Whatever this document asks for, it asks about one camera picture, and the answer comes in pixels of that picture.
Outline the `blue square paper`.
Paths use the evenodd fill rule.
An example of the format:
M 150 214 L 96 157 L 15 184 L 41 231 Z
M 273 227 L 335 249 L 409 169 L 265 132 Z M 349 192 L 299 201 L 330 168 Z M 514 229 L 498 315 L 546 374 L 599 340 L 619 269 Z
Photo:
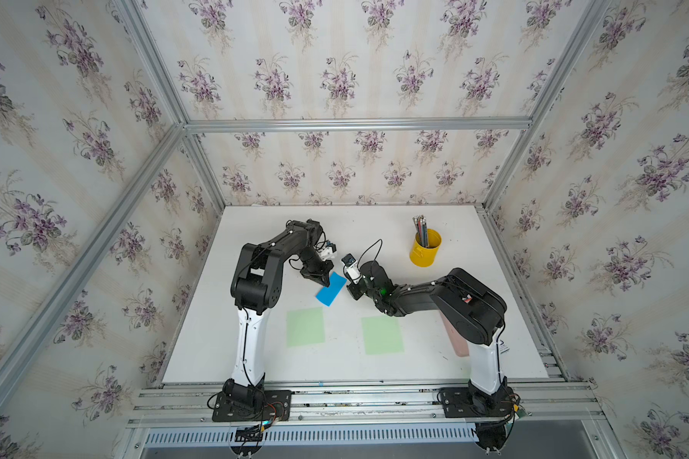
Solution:
M 329 277 L 329 286 L 321 288 L 320 292 L 316 294 L 316 300 L 324 306 L 330 307 L 346 283 L 348 280 L 345 277 L 338 273 L 332 273 Z

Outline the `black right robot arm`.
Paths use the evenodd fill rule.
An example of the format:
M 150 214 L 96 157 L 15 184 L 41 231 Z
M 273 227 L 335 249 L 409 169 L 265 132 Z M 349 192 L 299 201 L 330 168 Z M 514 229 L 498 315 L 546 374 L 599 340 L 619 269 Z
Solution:
M 492 289 L 461 268 L 433 281 L 396 284 L 375 260 L 360 265 L 346 256 L 343 265 L 350 296 L 369 298 L 388 317 L 438 311 L 468 342 L 470 389 L 483 397 L 507 391 L 499 352 L 507 305 Z

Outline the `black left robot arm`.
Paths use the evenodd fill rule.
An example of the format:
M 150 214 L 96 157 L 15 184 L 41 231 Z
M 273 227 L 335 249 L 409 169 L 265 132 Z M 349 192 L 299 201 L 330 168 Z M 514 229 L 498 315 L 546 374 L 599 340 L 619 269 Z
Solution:
M 266 329 L 270 310 L 281 298 L 286 263 L 297 258 L 303 278 L 328 287 L 333 262 L 326 251 L 325 230 L 311 219 L 290 220 L 269 241 L 243 246 L 231 285 L 239 334 L 233 375 L 223 386 L 227 398 L 249 407 L 262 401 Z

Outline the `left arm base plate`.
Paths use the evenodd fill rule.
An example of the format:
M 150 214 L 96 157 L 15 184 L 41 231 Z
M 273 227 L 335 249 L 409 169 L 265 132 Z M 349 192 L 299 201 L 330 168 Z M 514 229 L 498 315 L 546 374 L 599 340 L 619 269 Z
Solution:
M 293 392 L 290 390 L 270 390 L 261 393 L 253 390 L 250 394 L 231 396 L 219 392 L 210 404 L 212 420 L 216 423 L 288 421 L 290 417 Z

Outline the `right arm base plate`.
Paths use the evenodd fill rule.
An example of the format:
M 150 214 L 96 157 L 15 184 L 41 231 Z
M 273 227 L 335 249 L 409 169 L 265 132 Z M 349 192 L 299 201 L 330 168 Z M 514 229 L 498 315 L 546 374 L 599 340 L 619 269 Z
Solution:
M 511 418 L 521 401 L 508 386 L 501 386 L 494 394 L 474 386 L 444 387 L 436 399 L 446 418 Z

